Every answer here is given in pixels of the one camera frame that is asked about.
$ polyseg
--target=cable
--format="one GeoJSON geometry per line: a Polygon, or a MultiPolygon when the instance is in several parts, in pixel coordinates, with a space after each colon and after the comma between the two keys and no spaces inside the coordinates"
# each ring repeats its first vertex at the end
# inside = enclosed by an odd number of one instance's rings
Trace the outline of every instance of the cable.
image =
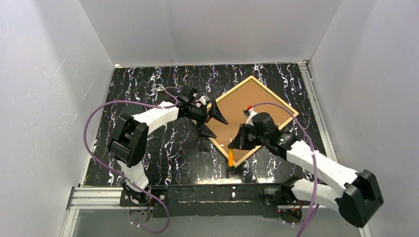
{"type": "Polygon", "coordinates": [[[298,121],[298,119],[285,107],[272,103],[272,102],[262,102],[262,103],[257,103],[255,105],[253,105],[252,107],[257,107],[259,105],[274,105],[276,107],[281,108],[282,110],[284,110],[285,112],[287,112],[296,122],[296,124],[298,125],[298,127],[302,130],[302,132],[304,133],[304,136],[307,138],[308,140],[308,144],[310,145],[310,149],[313,152],[313,155],[311,157],[313,157],[313,168],[314,168],[314,186],[313,186],[313,194],[311,195],[311,200],[310,200],[310,206],[308,207],[308,213],[307,213],[307,218],[304,219],[302,227],[300,228],[300,230],[297,233],[297,237],[300,237],[302,232],[304,231],[304,229],[307,227],[307,225],[310,223],[311,219],[314,217],[314,214],[316,214],[316,212],[313,211],[313,204],[314,204],[314,200],[316,199],[316,193],[317,193],[317,162],[316,162],[316,156],[314,155],[314,144],[313,141],[311,140],[311,137],[308,135],[308,133],[305,131],[305,129],[303,128],[303,126],[301,125],[301,123],[298,121]]]}
{"type": "Polygon", "coordinates": [[[107,164],[105,164],[103,161],[101,161],[101,160],[99,160],[99,158],[97,158],[94,154],[93,154],[93,152],[92,152],[92,150],[90,149],[90,147],[89,147],[89,145],[87,144],[87,128],[88,128],[88,126],[89,126],[89,123],[90,123],[90,121],[91,121],[91,119],[92,119],[92,117],[100,110],[100,109],[102,109],[103,107],[105,107],[105,106],[108,106],[108,105],[112,105],[112,104],[122,104],[122,103],[126,103],[126,104],[133,104],[133,105],[140,105],[140,106],[146,106],[146,107],[150,107],[150,108],[157,108],[157,109],[170,109],[170,108],[173,108],[173,107],[176,107],[176,105],[179,103],[178,102],[178,100],[177,100],[177,98],[174,96],[174,95],[172,95],[172,94],[170,94],[168,91],[167,91],[167,89],[176,89],[176,90],[180,90],[179,88],[176,88],[176,87],[171,87],[171,86],[168,86],[168,87],[166,87],[165,88],[165,92],[166,92],[166,94],[167,95],[169,95],[171,98],[173,98],[174,100],[175,100],[175,104],[174,105],[170,105],[170,106],[164,106],[164,107],[162,107],[162,106],[156,106],[156,105],[149,105],[149,104],[144,104],[144,103],[140,103],[140,102],[134,102],[134,101],[126,101],[126,100],[115,100],[115,101],[110,101],[110,102],[107,102],[107,103],[105,103],[105,104],[103,104],[103,105],[101,105],[101,106],[99,106],[99,107],[97,107],[91,114],[90,114],[90,116],[87,118],[87,121],[86,121],[86,125],[84,126],[84,132],[83,132],[83,141],[84,141],[84,146],[86,147],[86,149],[87,149],[87,152],[89,152],[89,154],[91,155],[91,157],[95,160],[95,162],[97,162],[97,163],[99,163],[99,165],[101,165],[102,167],[104,167],[104,168],[106,168],[106,169],[108,169],[109,171],[111,171],[111,172],[113,172],[113,173],[115,173],[115,174],[117,174],[117,175],[119,175],[119,176],[121,176],[123,179],[125,179],[126,181],[128,181],[128,182],[130,182],[134,187],[136,187],[137,189],[139,189],[141,192],[143,192],[143,193],[145,193],[146,195],[148,195],[150,198],[153,198],[154,200],[156,200],[158,203],[160,203],[160,205],[162,205],[163,206],[163,208],[165,209],[165,211],[166,211],[166,215],[168,216],[168,220],[167,220],[167,222],[166,222],[166,225],[163,227],[163,229],[161,229],[161,230],[159,230],[159,231],[155,231],[155,230],[153,230],[153,229],[151,229],[151,228],[148,228],[148,227],[146,227],[146,226],[143,226],[143,225],[141,225],[141,224],[138,224],[138,223],[136,223],[137,224],[137,226],[138,227],[141,227],[141,228],[143,228],[143,229],[146,229],[146,230],[148,230],[148,231],[150,231],[150,232],[152,232],[152,233],[155,233],[155,234],[160,234],[161,232],[163,232],[163,231],[165,231],[166,229],[167,229],[167,227],[169,226],[169,222],[170,222],[170,215],[169,215],[169,210],[168,210],[168,207],[164,204],[164,202],[162,202],[159,198],[157,198],[156,196],[154,196],[153,194],[151,194],[151,193],[149,193],[149,192],[147,192],[147,191],[145,191],[144,189],[142,189],[142,188],[140,188],[138,185],[136,185],[135,183],[132,183],[124,174],[122,174],[121,172],[119,172],[119,171],[117,171],[117,170],[114,170],[113,168],[111,168],[111,167],[109,167],[107,164]]]}

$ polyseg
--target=orange handle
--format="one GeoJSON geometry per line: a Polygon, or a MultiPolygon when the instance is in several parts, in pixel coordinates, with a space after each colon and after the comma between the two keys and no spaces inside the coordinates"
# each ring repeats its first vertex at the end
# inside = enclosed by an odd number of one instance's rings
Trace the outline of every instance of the orange handle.
{"type": "Polygon", "coordinates": [[[233,167],[233,149],[230,149],[228,154],[228,166],[233,167]]]}

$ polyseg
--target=gray floor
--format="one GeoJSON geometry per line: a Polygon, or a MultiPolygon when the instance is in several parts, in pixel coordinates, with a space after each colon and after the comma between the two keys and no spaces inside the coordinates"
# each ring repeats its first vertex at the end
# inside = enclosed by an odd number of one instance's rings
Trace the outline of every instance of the gray floor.
{"type": "MultiPolygon", "coordinates": [[[[166,218],[151,219],[147,226],[159,229],[166,218]]],[[[255,216],[186,216],[170,219],[160,237],[268,237],[295,236],[299,227],[260,220],[255,216]]],[[[74,237],[154,237],[146,230],[130,225],[128,210],[80,210],[74,237]]],[[[304,231],[303,237],[359,237],[358,228],[330,209],[320,208],[304,231]]]]}

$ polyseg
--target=white wall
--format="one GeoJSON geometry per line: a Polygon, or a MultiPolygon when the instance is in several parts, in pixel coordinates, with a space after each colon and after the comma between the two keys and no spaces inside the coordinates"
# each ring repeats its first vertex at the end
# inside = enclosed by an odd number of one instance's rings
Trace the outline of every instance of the white wall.
{"type": "Polygon", "coordinates": [[[0,1],[0,42],[1,235],[59,236],[113,64],[77,0],[0,1]]]}
{"type": "Polygon", "coordinates": [[[373,236],[419,235],[419,2],[343,0],[310,63],[342,164],[378,178],[373,236]]]}
{"type": "Polygon", "coordinates": [[[310,59],[341,0],[81,0],[114,64],[310,59]]]}

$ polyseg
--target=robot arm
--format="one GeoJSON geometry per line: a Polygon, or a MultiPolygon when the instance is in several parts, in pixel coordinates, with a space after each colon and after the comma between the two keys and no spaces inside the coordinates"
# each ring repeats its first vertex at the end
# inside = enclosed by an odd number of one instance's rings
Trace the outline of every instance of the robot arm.
{"type": "MultiPolygon", "coordinates": [[[[305,142],[290,132],[281,132],[268,113],[258,114],[251,108],[244,112],[247,122],[240,125],[238,135],[228,148],[251,150],[255,146],[265,146],[272,154],[314,172],[313,152],[305,142]]],[[[316,203],[338,211],[352,225],[364,227],[384,202],[374,174],[367,170],[359,173],[318,151],[314,153],[318,178],[327,184],[318,184],[316,203]]],[[[300,177],[292,177],[275,197],[288,203],[310,200],[313,185],[313,182],[300,177]]]]}
{"type": "MultiPolygon", "coordinates": [[[[163,91],[163,85],[154,88],[155,91],[163,91]]],[[[145,154],[147,137],[157,128],[179,118],[186,117],[196,121],[199,137],[216,138],[205,125],[211,118],[228,124],[223,117],[215,100],[211,101],[212,107],[207,111],[207,103],[210,101],[206,96],[200,96],[194,88],[184,86],[180,92],[172,93],[176,96],[178,104],[169,109],[150,109],[146,112],[128,116],[122,114],[116,121],[114,131],[108,146],[109,152],[115,157],[121,166],[124,175],[142,189],[147,189],[149,181],[145,175],[142,159],[145,154]]],[[[164,101],[159,106],[168,107],[174,105],[174,101],[164,101]]],[[[123,188],[130,194],[131,200],[137,204],[145,204],[148,197],[131,183],[125,182],[123,188]]]]}

